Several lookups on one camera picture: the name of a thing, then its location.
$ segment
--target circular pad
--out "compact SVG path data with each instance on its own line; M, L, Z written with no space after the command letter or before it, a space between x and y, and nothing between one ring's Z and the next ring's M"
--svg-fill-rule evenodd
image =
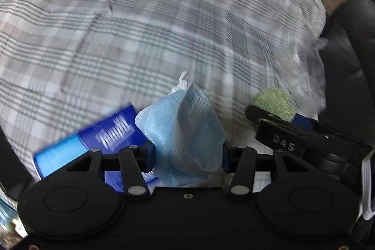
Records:
M294 190L290 203L303 212L323 212L333 204L332 195L322 189L307 187Z
M79 188L59 188L44 197L46 207L55 212L72 212L83 207L87 194Z
M18 213L27 231L74 239L100 230L119 209L119 195L83 172L56 172L27 189Z
M340 182L312 172L288 173L257 197L263 217L296 237L321 239L346 234L357 219L357 196Z

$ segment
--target white elastic loop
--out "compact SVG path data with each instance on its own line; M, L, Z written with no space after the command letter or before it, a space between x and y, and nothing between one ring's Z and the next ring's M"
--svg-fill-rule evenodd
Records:
M371 157L374 154L372 150L362 160L362 205L363 205L363 218L370 220L374 215L375 211L371 209Z
M189 76L189 73L184 71L179 78L178 85L172 87L171 93L175 93L176 91L179 91L181 89L187 90L188 89L188 83L187 83L186 79L188 78L188 76Z

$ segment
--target green object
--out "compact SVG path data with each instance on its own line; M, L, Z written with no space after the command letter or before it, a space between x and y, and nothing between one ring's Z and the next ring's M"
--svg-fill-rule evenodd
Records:
M254 99L253 105L288 122L291 122L297 113L290 96L278 87L262 90Z

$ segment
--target gray plaid cloth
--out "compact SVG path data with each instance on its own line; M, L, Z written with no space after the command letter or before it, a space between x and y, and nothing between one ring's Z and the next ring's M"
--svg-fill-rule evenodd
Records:
M282 86L273 50L324 23L320 0L0 0L0 125L37 179L34 152L128 101L148 106L186 70L229 141L269 152L244 110Z

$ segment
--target black leather surface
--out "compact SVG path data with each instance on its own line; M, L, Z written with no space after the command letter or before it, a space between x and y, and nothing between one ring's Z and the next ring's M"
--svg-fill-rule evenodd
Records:
M349 0L333 14L320 52L326 72L324 121L375 144L375 1Z

